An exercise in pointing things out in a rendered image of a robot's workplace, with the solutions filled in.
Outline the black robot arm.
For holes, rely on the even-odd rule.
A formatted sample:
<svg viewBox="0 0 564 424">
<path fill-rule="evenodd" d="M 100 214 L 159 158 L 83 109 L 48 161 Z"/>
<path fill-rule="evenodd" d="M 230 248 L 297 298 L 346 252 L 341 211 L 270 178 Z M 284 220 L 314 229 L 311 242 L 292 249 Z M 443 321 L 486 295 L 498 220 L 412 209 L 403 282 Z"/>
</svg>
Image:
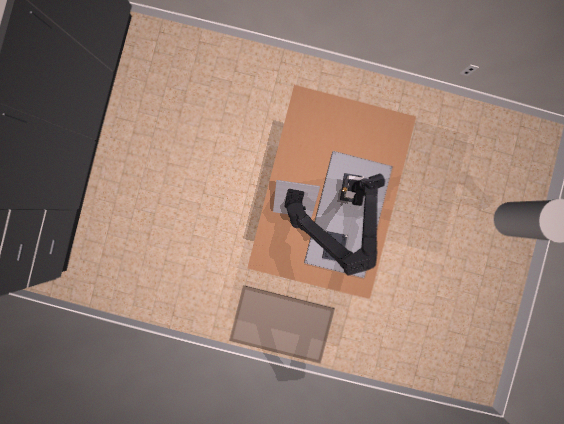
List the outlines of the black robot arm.
<svg viewBox="0 0 564 424">
<path fill-rule="evenodd" d="M 382 174 L 359 180 L 357 188 L 361 191 L 356 188 L 356 184 L 352 185 L 351 192 L 355 193 L 352 205 L 362 206 L 365 196 L 362 243 L 361 248 L 354 253 L 342 246 L 306 214 L 306 211 L 304 211 L 306 207 L 302 205 L 304 191 L 288 189 L 284 207 L 287 208 L 291 225 L 305 231 L 339 263 L 344 269 L 344 273 L 349 276 L 370 270 L 376 266 L 377 197 L 378 188 L 383 186 L 385 186 L 385 179 Z"/>
</svg>

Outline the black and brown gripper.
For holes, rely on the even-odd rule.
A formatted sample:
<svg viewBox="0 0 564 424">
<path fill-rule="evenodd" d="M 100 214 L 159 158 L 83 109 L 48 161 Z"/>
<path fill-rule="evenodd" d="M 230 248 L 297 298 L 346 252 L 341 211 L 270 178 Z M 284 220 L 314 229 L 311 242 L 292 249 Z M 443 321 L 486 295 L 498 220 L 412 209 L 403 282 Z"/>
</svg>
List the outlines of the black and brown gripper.
<svg viewBox="0 0 564 424">
<path fill-rule="evenodd" d="M 357 182 L 358 182 L 358 181 L 359 181 L 359 180 L 345 179 L 345 180 L 344 180 L 343 191 L 347 191 L 347 190 L 348 190 L 348 191 L 351 191 L 352 185 L 355 185 L 355 184 L 356 184 L 356 188 L 357 188 Z M 349 185 L 348 185 L 348 183 L 349 183 Z M 348 187 L 348 189 L 347 189 L 347 187 Z M 357 189 L 358 189 L 358 188 L 357 188 Z M 359 189 L 358 189 L 358 190 L 359 190 Z M 361 191 L 361 190 L 359 190 L 359 191 Z"/>
</svg>

